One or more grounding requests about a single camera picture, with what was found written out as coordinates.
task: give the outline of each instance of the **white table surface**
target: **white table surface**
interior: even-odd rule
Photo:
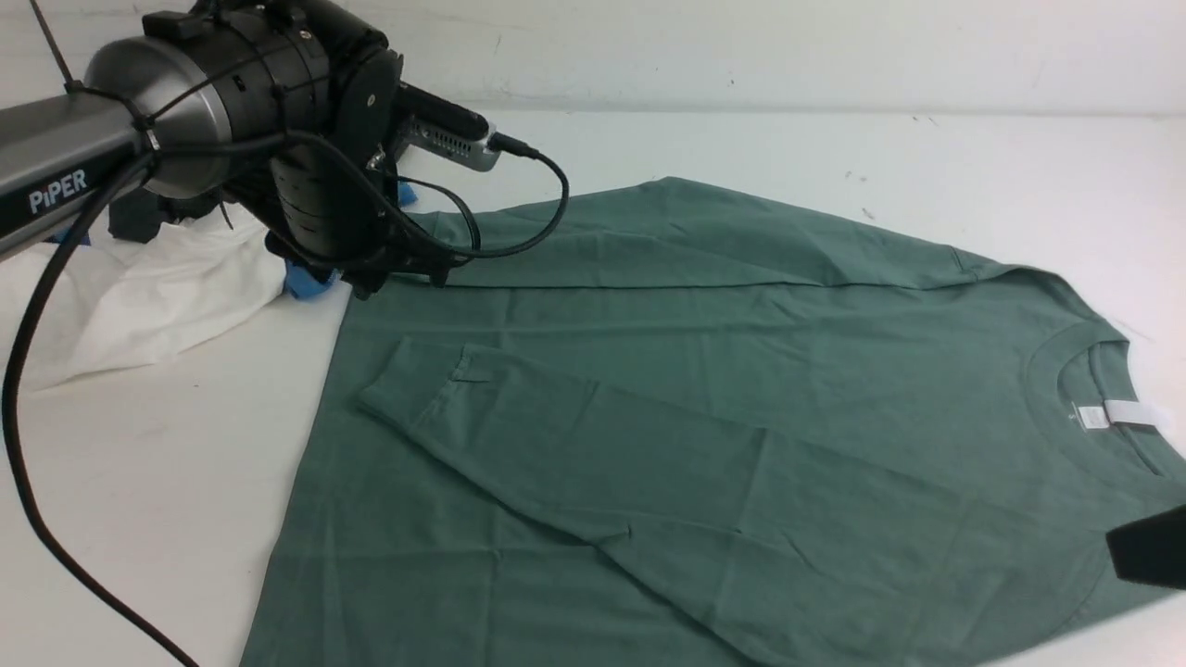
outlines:
[[[681,176],[1061,273],[1129,332],[1142,399],[1186,442],[1186,120],[491,116],[560,161],[576,193]],[[412,154],[406,172],[476,210],[556,193],[540,165],[512,159],[480,176]],[[51,528],[203,666],[237,665],[346,298],[280,299],[171,363],[24,398]],[[1179,666],[1184,627],[1177,596],[1007,663]],[[7,481],[0,665],[172,665],[51,560]]]

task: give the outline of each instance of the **black object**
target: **black object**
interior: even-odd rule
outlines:
[[[113,237],[121,241],[147,243],[157,237],[161,224],[197,220],[218,208],[219,203],[217,191],[190,199],[171,199],[138,188],[111,202],[107,228]]]
[[[30,2],[52,46],[52,36],[37,0]],[[391,134],[407,127],[403,117],[407,113],[393,114],[398,107],[393,97],[397,97],[402,57],[385,50],[387,39],[382,33],[329,0],[264,0],[262,5],[244,6],[238,12],[228,12],[217,0],[203,0],[199,6],[202,12],[196,13],[209,21],[202,30],[193,27],[191,18],[158,14],[146,23],[146,30],[162,38],[117,40],[101,49],[91,61],[85,85],[71,78],[60,53],[51,49],[63,65],[68,95],[46,106],[34,103],[15,110],[0,109],[0,119],[21,120],[17,127],[0,122],[0,148],[15,146],[32,160],[40,158],[32,166],[19,160],[0,164],[0,195],[8,193],[5,186],[20,191],[26,183],[38,186],[47,183],[42,198],[49,197],[50,205],[58,207],[46,214],[39,209],[39,190],[23,191],[23,195],[28,193],[33,217],[23,220],[19,225],[24,237],[0,237],[0,258],[5,250],[19,249],[27,239],[36,242],[44,237],[55,225],[70,224],[21,318],[0,395],[0,430],[21,509],[58,563],[100,601],[186,667],[197,667],[197,663],[104,589],[55,538],[38,509],[20,444],[18,390],[37,324],[55,282],[100,212],[121,193],[146,185],[154,192],[186,202],[186,198],[200,199],[210,192],[217,192],[215,204],[234,197],[269,228],[269,249],[294,256],[314,271],[342,271],[343,279],[355,286],[356,294],[365,297],[378,290],[390,273],[420,273],[429,277],[433,285],[444,286],[448,271],[471,259],[502,258],[529,249],[556,228],[569,197],[568,179],[555,161],[521,141],[491,133],[490,146],[482,146],[484,151],[506,151],[538,160],[556,174],[561,196],[555,215],[531,239],[486,250],[480,247],[472,214],[453,195],[451,198],[458,203],[470,228],[471,247],[457,247],[433,237],[384,193],[401,178],[394,173],[394,160],[382,146],[390,145]],[[343,33],[355,32],[323,31],[329,24],[334,24]],[[329,52],[320,46],[318,33],[324,34]],[[216,43],[219,49],[212,46]],[[332,71],[327,66],[330,61]],[[142,104],[155,107],[161,99],[171,101],[152,113],[141,110]],[[87,114],[79,114],[79,108]],[[431,108],[444,107],[429,103],[426,110]],[[39,113],[44,109],[74,113],[58,114],[46,123],[45,114]],[[387,122],[370,123],[370,119],[376,117],[372,114],[378,113],[388,114]],[[104,132],[90,131],[93,125],[88,121],[96,119],[104,121],[98,126]],[[32,142],[25,140],[30,128],[38,131]],[[79,138],[88,135],[97,135],[98,140],[93,138],[83,146],[84,151],[77,150]],[[95,155],[114,159],[125,152],[129,155],[114,164],[117,169],[100,179],[90,171],[76,173],[84,159]],[[6,174],[4,167],[12,167],[9,171],[18,173]],[[286,183],[280,178],[283,173],[296,178]],[[65,196],[71,196],[65,192],[66,177],[71,191],[85,195],[71,196],[69,204],[55,204],[58,192],[53,179],[46,180],[49,176],[59,182],[57,188]],[[301,192],[304,188],[331,189],[332,197],[308,196]],[[302,229],[301,236],[305,233],[314,235],[307,239],[318,234],[325,236],[312,243],[333,254],[329,261],[298,242],[298,233],[291,229],[285,215],[286,205],[294,208],[294,203],[307,202],[326,205],[331,199],[352,202],[355,197],[366,203],[357,210],[369,216],[351,220],[338,210],[324,210],[329,215],[298,216],[300,220],[293,221],[296,225],[313,224],[313,229]],[[132,201],[129,207],[140,215],[147,211],[148,203],[147,199]],[[362,240],[374,246],[369,248],[368,243],[359,242]]]
[[[1116,576],[1186,590],[1186,504],[1108,532]]]

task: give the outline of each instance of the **black wire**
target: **black wire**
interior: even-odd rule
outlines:
[[[435,183],[428,183],[427,180],[417,180],[415,178],[408,178],[407,176],[398,176],[393,173],[387,173],[387,176],[395,178],[398,183],[410,183],[413,185],[420,185],[421,188],[427,188],[429,190],[435,190],[441,195],[445,195],[453,202],[457,210],[461,214],[461,220],[465,221],[466,229],[470,230],[470,248],[474,250],[482,249],[482,229],[478,227],[478,221],[473,217],[473,211],[470,210],[470,205],[465,203],[457,192],[453,192],[444,185],[438,185]],[[464,261],[458,262],[457,266],[465,266],[470,260],[466,258]]]
[[[136,176],[142,171],[148,169],[148,165],[155,159],[151,153],[142,154],[138,158],[133,158],[125,164],[122,169],[115,174],[115,177],[109,180],[101,190],[91,196],[90,199],[83,205],[78,218],[75,221],[74,225],[70,227],[70,231],[66,233],[65,239],[58,244],[57,250],[50,258],[50,261],[45,265],[45,271],[42,272],[42,277],[37,281],[37,286],[33,287],[33,293],[28,298],[28,306],[25,309],[25,316],[20,319],[20,326],[17,329],[17,337],[12,342],[12,354],[8,357],[8,368],[4,376],[2,394],[0,394],[0,428],[4,433],[5,450],[8,452],[8,468],[12,470],[13,481],[17,484],[17,495],[20,497],[21,509],[25,512],[25,517],[28,520],[28,525],[33,528],[33,533],[37,538],[45,545],[45,548],[66,568],[75,579],[87,587],[91,593],[98,599],[103,601],[104,604],[114,609],[120,616],[125,617],[133,625],[139,628],[142,633],[153,639],[159,643],[165,650],[167,650],[178,662],[185,665],[186,667],[197,667],[198,663],[186,655],[184,650],[180,649],[172,640],[165,636],[159,629],[157,629],[152,623],[146,621],[139,614],[132,610],[123,601],[115,597],[110,591],[103,587],[94,577],[87,572],[82,565],[78,564],[74,557],[70,555],[58,542],[53,533],[45,525],[45,520],[42,519],[42,513],[37,507],[37,500],[33,497],[33,487],[28,477],[28,469],[25,465],[25,456],[20,446],[20,431],[17,423],[17,396],[20,388],[20,377],[25,370],[25,362],[28,358],[28,350],[33,343],[33,332],[37,331],[37,324],[42,318],[42,313],[45,312],[45,305],[49,301],[50,294],[53,292],[53,285],[58,281],[62,275],[62,271],[65,268],[66,262],[70,260],[70,255],[74,254],[75,249],[82,242],[83,237],[87,236],[87,231],[90,225],[94,224],[95,218],[102,212],[109,203],[111,203],[115,197],[119,196],[120,191],[127,183],[130,183]]]
[[[37,25],[42,27],[42,34],[45,36],[45,43],[49,44],[50,52],[53,53],[53,59],[58,63],[62,77],[66,80],[66,90],[69,91],[77,83],[74,75],[70,74],[70,65],[62,56],[62,49],[58,49],[58,42],[53,39],[53,33],[50,32],[50,24],[45,20],[45,14],[42,13],[42,6],[37,4],[37,0],[28,0],[28,5],[33,8],[33,14],[37,15]]]

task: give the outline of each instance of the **green fabric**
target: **green fabric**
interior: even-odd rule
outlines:
[[[351,304],[242,665],[1025,649],[1162,595],[1103,533],[1186,462],[1075,417],[1134,398],[1126,351],[1048,273],[677,179],[576,197]]]

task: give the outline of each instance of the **white cloth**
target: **white cloth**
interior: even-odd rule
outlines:
[[[97,234],[58,279],[33,336],[21,388],[84,373],[168,360],[246,322],[283,288],[283,260],[263,247],[267,229],[229,207],[183,227],[164,224],[144,246]],[[96,228],[106,228],[100,220]],[[0,355],[7,363],[28,297],[57,246],[38,243],[0,262]]]

